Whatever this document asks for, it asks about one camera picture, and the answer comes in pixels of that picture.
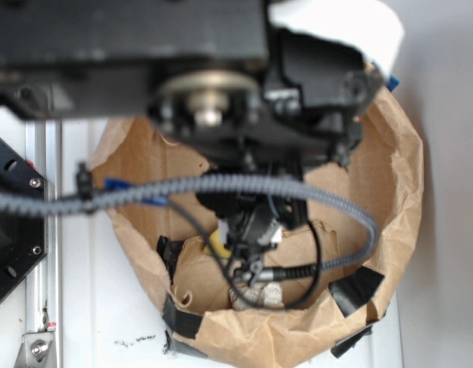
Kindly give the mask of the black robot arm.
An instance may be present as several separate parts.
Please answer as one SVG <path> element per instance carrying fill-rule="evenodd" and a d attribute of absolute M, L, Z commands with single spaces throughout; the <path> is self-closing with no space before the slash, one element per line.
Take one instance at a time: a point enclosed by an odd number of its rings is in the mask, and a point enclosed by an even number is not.
<path fill-rule="evenodd" d="M 348 166 L 405 29 L 381 1 L 0 1 L 0 106 L 23 120 L 148 117 L 215 168 L 233 281 L 307 222 L 303 174 Z"/>

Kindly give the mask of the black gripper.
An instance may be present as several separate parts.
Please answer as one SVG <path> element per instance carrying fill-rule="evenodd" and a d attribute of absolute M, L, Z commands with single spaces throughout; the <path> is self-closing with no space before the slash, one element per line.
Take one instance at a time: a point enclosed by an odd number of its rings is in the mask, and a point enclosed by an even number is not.
<path fill-rule="evenodd" d="M 223 248 L 231 254 L 222 267 L 224 276 L 308 276 L 309 266 L 265 267 L 264 256 L 276 249 L 281 228 L 295 230 L 309 224 L 304 200 L 278 197 L 269 192 L 198 192 L 198 201 L 214 212 Z"/>

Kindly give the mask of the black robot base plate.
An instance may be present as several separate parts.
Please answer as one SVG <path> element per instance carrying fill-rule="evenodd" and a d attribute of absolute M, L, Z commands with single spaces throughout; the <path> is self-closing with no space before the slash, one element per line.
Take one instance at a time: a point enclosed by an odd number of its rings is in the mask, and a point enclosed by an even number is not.
<path fill-rule="evenodd" d="M 0 137 L 0 194 L 44 198 L 45 178 Z M 45 220 L 0 213 L 0 304 L 45 256 Z"/>

